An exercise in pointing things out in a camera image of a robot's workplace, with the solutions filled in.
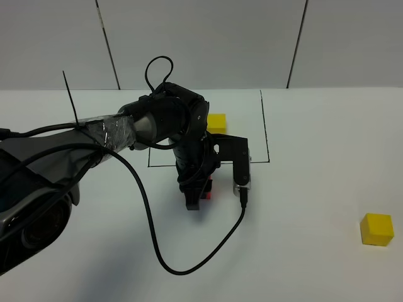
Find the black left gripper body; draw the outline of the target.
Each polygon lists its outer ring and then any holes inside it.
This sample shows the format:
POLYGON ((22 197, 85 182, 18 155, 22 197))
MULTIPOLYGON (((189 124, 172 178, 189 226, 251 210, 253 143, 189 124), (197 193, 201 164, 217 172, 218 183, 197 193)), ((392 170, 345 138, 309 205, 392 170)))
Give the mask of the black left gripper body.
POLYGON ((201 138, 187 139, 173 149, 181 192, 198 187, 198 181, 207 179, 220 167, 219 154, 214 146, 212 134, 206 131, 201 138))

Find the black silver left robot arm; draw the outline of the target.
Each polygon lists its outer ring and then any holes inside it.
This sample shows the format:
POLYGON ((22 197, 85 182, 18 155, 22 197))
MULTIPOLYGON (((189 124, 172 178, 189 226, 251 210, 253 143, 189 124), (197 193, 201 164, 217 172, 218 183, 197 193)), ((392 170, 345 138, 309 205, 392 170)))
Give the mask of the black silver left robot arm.
POLYGON ((162 150, 169 140, 186 206, 196 209, 220 166, 208 110, 203 96, 163 82, 113 115, 26 133, 1 130, 1 272, 53 243, 79 203, 80 180, 126 148, 162 150))

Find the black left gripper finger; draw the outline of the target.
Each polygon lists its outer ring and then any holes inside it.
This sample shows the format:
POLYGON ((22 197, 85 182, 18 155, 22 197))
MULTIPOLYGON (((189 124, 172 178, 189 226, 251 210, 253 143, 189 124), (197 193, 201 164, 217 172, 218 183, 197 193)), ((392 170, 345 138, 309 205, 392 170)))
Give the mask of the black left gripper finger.
POLYGON ((199 210, 200 199, 204 194, 204 189, 201 187, 190 187, 184 191, 185 203, 187 210, 199 210))

